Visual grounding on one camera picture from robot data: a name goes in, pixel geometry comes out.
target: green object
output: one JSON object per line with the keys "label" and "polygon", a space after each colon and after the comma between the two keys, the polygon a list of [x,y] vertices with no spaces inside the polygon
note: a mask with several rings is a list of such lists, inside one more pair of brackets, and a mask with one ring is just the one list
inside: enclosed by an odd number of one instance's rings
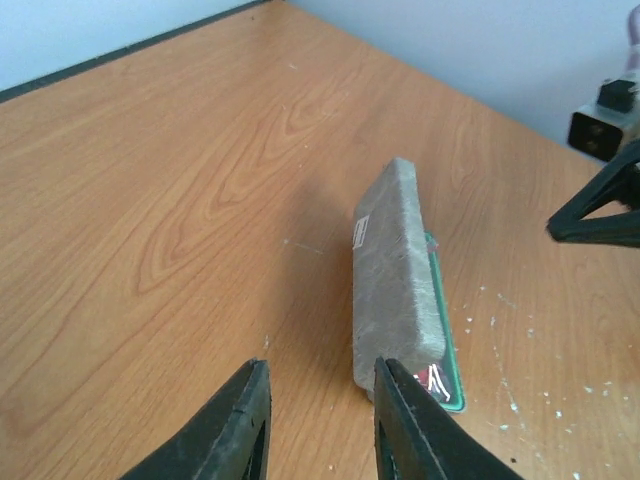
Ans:
{"label": "green object", "polygon": [[415,376],[429,393],[447,411],[461,413],[466,407],[464,390],[460,378],[460,369],[453,345],[453,335],[447,313],[447,301],[442,286],[440,262],[438,260],[437,243],[433,235],[425,232],[427,245],[429,246],[429,264],[433,278],[433,287],[438,302],[438,311],[442,321],[442,331],[446,339],[446,350],[441,361],[429,365],[427,369],[418,372]]}

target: white paint speck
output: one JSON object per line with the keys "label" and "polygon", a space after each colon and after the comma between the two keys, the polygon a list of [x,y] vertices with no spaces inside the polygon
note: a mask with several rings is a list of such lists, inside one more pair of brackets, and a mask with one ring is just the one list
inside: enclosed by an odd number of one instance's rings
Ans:
{"label": "white paint speck", "polygon": [[[498,365],[498,370],[500,371],[500,375],[501,375],[501,380],[500,383],[502,384],[502,386],[505,389],[505,392],[507,394],[507,397],[509,398],[509,401],[511,402],[511,410],[513,411],[513,413],[515,413],[516,417],[518,418],[519,424],[520,424],[520,429],[523,432],[527,432],[527,425],[524,422],[523,417],[520,415],[520,409],[518,408],[518,404],[516,403],[516,399],[513,396],[513,392],[511,391],[511,388],[509,388],[509,382],[507,382],[507,377],[505,376],[505,371],[504,371],[504,365],[502,364],[502,360],[500,359],[500,352],[498,352],[498,347],[495,343],[495,340],[493,341],[493,354],[496,357],[496,364]],[[534,450],[535,450],[535,454],[536,457],[538,457],[538,460],[540,461],[540,463],[546,468],[546,464],[544,461],[544,458],[542,457],[542,454],[537,451],[536,446],[533,446]]]}
{"label": "white paint speck", "polygon": [[[288,238],[285,238],[282,241],[282,243],[284,243],[285,245],[289,245],[291,244],[291,240],[289,240]],[[324,255],[324,252],[322,250],[318,250],[317,248],[310,247],[309,245],[305,245],[304,243],[292,243],[292,245],[298,248],[302,248],[303,250],[308,250],[310,252],[317,253],[318,255]]]}
{"label": "white paint speck", "polygon": [[509,305],[511,308],[513,308],[514,310],[516,310],[518,308],[518,306],[513,303],[510,302],[509,299],[507,299],[507,297],[505,297],[504,295],[502,295],[501,293],[498,294],[498,299],[504,303],[506,303],[507,305]]}

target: black device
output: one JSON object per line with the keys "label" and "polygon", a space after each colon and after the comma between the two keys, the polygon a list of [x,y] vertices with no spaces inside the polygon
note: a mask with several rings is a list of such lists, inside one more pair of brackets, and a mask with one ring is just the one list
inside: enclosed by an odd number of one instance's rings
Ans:
{"label": "black device", "polygon": [[[519,480],[471,438],[397,360],[375,364],[380,480]],[[125,480],[265,480],[271,431],[266,361],[252,359]]]}
{"label": "black device", "polygon": [[640,5],[627,19],[629,55],[625,72],[605,80],[596,98],[571,117],[567,143],[605,162],[640,136]]}
{"label": "black device", "polygon": [[[640,247],[640,140],[627,144],[547,224],[557,242]],[[610,202],[626,213],[585,218]]]}

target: gray block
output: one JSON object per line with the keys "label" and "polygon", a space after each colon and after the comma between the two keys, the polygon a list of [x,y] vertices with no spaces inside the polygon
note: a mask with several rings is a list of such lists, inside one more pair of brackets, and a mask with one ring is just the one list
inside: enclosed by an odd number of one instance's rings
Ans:
{"label": "gray block", "polygon": [[444,352],[415,167],[395,158],[354,213],[354,379],[371,394],[378,356],[417,373]]}

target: wooden table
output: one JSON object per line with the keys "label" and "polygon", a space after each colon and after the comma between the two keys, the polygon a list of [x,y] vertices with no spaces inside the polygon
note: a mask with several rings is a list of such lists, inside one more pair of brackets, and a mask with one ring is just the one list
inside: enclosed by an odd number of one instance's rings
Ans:
{"label": "wooden table", "polygon": [[375,478],[351,216],[395,155],[457,420],[528,479],[638,478],[640,252],[544,229],[598,166],[282,2],[0,105],[0,478],[114,478],[253,356],[270,478]]}

